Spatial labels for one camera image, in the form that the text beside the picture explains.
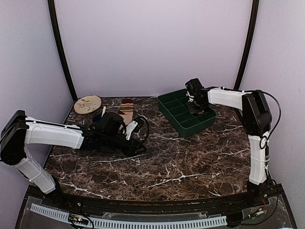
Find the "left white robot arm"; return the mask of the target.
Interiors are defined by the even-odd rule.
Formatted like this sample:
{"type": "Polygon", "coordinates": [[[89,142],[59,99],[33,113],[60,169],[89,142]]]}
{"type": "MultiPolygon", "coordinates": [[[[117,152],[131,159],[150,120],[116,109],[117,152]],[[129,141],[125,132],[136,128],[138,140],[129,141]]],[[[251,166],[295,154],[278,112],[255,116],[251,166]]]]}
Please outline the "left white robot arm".
{"type": "Polygon", "coordinates": [[[49,195],[49,201],[57,208],[67,204],[67,197],[61,193],[56,179],[47,173],[26,148],[30,144],[64,146],[79,150],[99,150],[103,146],[117,148],[127,156],[145,152],[145,142],[132,138],[143,125],[144,118],[135,118],[129,124],[113,112],[96,115],[89,126],[64,125],[45,122],[26,116],[18,110],[9,120],[0,135],[0,160],[18,169],[42,193],[49,195]]]}

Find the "green compartment tray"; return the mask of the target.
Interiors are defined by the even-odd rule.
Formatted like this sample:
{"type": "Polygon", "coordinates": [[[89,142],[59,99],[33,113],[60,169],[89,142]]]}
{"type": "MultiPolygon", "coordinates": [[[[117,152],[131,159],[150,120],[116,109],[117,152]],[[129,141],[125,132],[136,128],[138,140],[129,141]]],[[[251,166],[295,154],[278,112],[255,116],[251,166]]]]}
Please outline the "green compartment tray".
{"type": "Polygon", "coordinates": [[[187,106],[186,91],[181,89],[157,97],[160,112],[183,138],[211,127],[216,118],[213,110],[203,114],[191,114],[187,106]]]}

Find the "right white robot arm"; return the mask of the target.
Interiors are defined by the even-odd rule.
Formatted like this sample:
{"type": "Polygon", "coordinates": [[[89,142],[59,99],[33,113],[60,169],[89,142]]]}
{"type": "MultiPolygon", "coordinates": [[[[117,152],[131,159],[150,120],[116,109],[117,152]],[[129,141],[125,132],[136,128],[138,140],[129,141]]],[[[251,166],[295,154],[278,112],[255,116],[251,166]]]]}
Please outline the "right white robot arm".
{"type": "Polygon", "coordinates": [[[224,105],[240,112],[240,122],[250,142],[251,168],[249,182],[263,184],[268,177],[269,138],[272,115],[265,98],[270,94],[261,90],[235,91],[224,87],[203,88],[186,85],[187,97],[196,111],[207,112],[209,105],[224,105]]]}

